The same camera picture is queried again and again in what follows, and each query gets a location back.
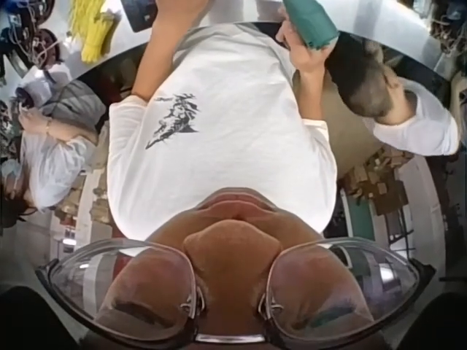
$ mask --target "eyeglasses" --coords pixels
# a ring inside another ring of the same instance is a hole
[[[189,259],[159,244],[112,239],[53,260],[36,272],[53,299],[94,333],[134,349],[190,343],[270,343],[338,349],[378,332],[418,298],[431,266],[359,238],[294,246],[269,271],[258,321],[263,333],[201,334],[209,316]]]

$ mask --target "graphic print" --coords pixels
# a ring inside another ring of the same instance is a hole
[[[193,130],[191,122],[198,114],[198,105],[193,101],[196,97],[192,94],[174,95],[171,98],[157,98],[157,102],[172,102],[169,114],[159,121],[159,129],[153,134],[147,143],[146,149],[151,148],[158,142],[171,138],[176,133],[197,133]]]

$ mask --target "hand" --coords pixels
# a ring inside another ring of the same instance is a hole
[[[190,28],[206,9],[209,0],[155,0],[155,3],[158,6],[156,20]]]
[[[321,50],[313,50],[307,47],[293,24],[290,22],[285,9],[281,10],[285,16],[285,21],[276,35],[278,42],[284,43],[290,50],[290,60],[301,73],[311,74],[315,72],[325,72],[324,63],[334,50],[336,43],[333,43]]]
[[[45,133],[49,118],[45,117],[38,109],[33,108],[22,111],[19,121],[26,133]]]

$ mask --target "white t-shirt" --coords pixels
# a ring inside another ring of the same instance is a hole
[[[108,196],[128,238],[145,240],[224,187],[248,187],[317,232],[331,219],[336,161],[325,122],[304,122],[288,52],[247,26],[191,34],[146,105],[110,108]]]
[[[459,128],[441,102],[418,82],[400,78],[404,88],[417,96],[415,116],[400,125],[378,124],[363,118],[381,142],[417,155],[451,155],[459,147]]]

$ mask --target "yellow object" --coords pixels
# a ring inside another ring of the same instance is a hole
[[[70,31],[82,40],[81,59],[95,63],[102,57],[102,47],[115,22],[111,13],[101,13],[105,0],[73,0]]]
[[[114,21],[114,15],[101,13],[90,22],[81,52],[81,60],[84,63],[95,63],[101,59],[104,40],[112,29]]]

